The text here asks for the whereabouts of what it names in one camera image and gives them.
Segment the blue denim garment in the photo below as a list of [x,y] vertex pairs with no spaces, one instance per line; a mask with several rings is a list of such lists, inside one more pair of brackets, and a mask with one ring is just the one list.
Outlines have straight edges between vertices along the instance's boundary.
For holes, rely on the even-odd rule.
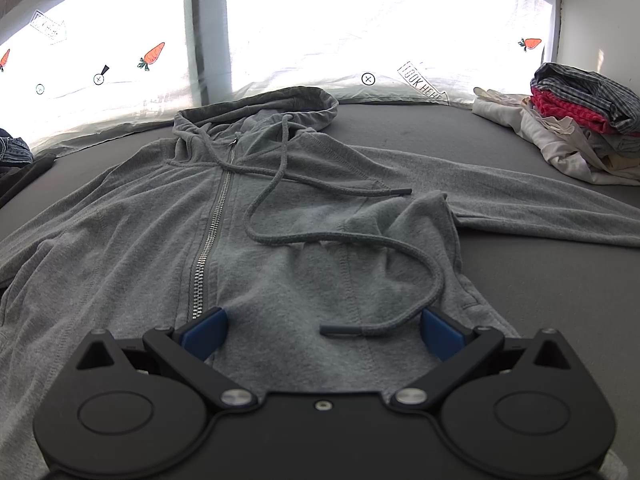
[[6,130],[0,129],[0,165],[21,167],[31,164],[34,155],[22,138],[14,138]]

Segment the black garment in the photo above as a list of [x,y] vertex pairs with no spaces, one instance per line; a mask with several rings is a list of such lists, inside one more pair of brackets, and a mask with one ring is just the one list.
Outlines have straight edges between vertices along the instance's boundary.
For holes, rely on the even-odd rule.
[[54,165],[56,157],[54,155],[44,155],[37,157],[30,164],[13,167],[2,166],[0,178],[0,207],[6,206],[24,188],[37,180]]

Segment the cream white folded garment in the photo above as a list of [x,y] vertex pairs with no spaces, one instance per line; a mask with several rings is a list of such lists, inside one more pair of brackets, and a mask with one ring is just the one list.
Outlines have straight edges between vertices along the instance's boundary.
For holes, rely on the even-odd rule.
[[544,161],[567,177],[595,185],[639,185],[639,166],[616,169],[614,162],[599,157],[585,131],[573,118],[542,117],[529,97],[492,89],[473,89],[472,113],[510,128],[538,148]]

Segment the grey zip hoodie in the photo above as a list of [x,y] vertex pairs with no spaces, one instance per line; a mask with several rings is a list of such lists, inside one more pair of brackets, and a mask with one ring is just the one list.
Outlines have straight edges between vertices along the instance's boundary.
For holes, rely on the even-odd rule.
[[511,325],[463,275],[458,232],[637,247],[633,206],[499,169],[352,148],[337,102],[296,87],[179,113],[1,244],[1,474],[35,479],[32,419],[81,339],[213,307],[210,366],[256,394],[392,394],[438,363],[419,316]]

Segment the white printed carrot curtain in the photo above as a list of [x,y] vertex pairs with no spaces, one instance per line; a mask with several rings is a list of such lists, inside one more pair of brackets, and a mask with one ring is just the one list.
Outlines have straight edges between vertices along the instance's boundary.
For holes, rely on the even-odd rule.
[[33,150],[313,86],[345,102],[526,92],[554,0],[1,0],[1,125]]

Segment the checkered folded shirt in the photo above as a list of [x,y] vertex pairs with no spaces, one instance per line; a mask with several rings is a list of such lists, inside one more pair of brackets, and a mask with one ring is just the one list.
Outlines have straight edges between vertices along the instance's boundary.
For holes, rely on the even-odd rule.
[[631,136],[639,132],[639,97],[607,76],[559,63],[544,63],[536,70],[530,86],[601,115],[619,134]]

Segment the red folded garment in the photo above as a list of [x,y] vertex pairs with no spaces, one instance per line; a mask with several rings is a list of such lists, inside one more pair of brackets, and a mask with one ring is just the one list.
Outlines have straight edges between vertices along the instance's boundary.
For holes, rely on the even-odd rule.
[[563,101],[551,91],[533,89],[530,96],[534,109],[542,117],[573,119],[578,126],[594,131],[595,133],[622,134],[620,129],[612,126],[612,122],[603,114],[590,110],[590,108],[575,103]]

